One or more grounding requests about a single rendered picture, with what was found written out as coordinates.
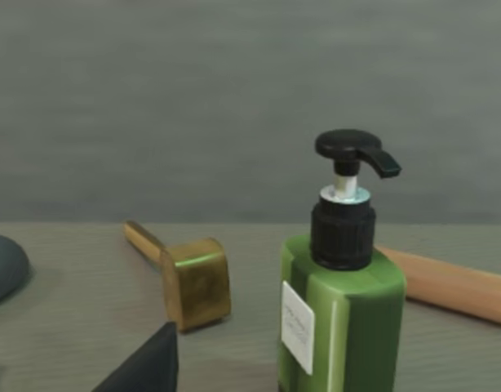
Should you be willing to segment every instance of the rounded gray object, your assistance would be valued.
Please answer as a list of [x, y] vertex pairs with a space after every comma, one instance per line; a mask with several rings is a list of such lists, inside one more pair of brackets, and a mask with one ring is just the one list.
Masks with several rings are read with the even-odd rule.
[[29, 259], [24, 249], [0, 235], [0, 300], [22, 286], [29, 276]]

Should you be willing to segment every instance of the gray wall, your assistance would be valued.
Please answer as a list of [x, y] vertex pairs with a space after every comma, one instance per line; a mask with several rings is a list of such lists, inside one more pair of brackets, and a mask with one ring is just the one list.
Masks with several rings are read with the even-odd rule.
[[0, 220], [307, 221], [378, 133], [385, 222], [501, 222], [501, 0], [0, 1]]

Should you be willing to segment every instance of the hammer handle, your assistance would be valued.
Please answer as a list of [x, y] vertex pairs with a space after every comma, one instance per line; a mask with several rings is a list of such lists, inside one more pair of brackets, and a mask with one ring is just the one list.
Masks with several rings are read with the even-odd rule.
[[123, 232], [133, 247], [156, 265], [161, 265], [160, 255], [165, 245], [149, 233], [142, 225], [128, 220], [124, 223]]
[[377, 249], [403, 270], [409, 298], [501, 324], [501, 275]]

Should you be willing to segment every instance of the soap dispenser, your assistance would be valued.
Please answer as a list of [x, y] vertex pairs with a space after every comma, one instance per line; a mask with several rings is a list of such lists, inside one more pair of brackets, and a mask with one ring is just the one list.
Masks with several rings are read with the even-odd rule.
[[281, 392], [392, 392], [406, 280], [374, 248], [375, 210], [358, 187], [361, 163], [381, 178], [401, 167], [369, 132], [336, 130], [316, 139], [334, 161], [310, 234], [282, 247]]

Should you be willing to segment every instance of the gray tabletop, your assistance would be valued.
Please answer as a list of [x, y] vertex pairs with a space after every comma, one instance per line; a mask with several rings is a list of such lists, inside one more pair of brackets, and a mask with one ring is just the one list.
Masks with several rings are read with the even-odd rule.
[[[273, 392], [279, 248], [306, 225], [147, 225], [167, 244], [225, 246], [233, 315], [180, 337], [181, 392]], [[158, 273], [120, 225], [0, 224], [35, 268], [0, 305], [0, 392], [81, 392], [165, 321]], [[501, 226], [380, 225], [379, 243], [501, 273]], [[501, 327], [406, 303], [397, 392], [501, 392]]]

